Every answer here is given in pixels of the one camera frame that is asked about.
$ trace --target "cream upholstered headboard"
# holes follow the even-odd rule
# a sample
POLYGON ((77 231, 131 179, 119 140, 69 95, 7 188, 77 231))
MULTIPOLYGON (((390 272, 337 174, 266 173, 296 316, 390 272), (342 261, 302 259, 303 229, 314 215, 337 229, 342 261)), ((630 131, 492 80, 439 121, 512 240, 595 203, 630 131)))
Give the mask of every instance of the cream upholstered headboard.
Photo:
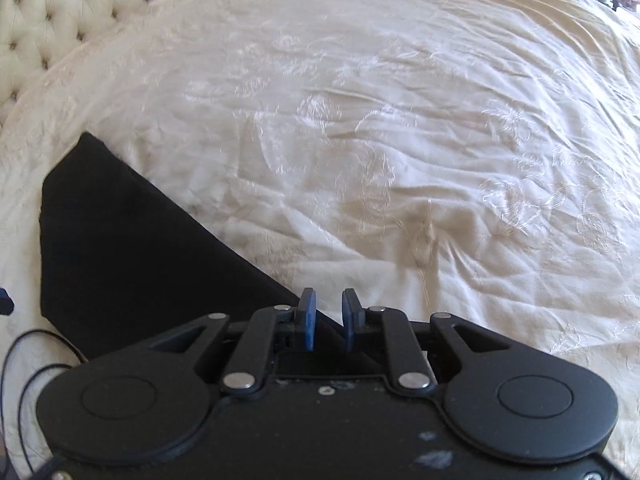
POLYGON ((0 129, 25 89, 151 0, 0 0, 0 129))

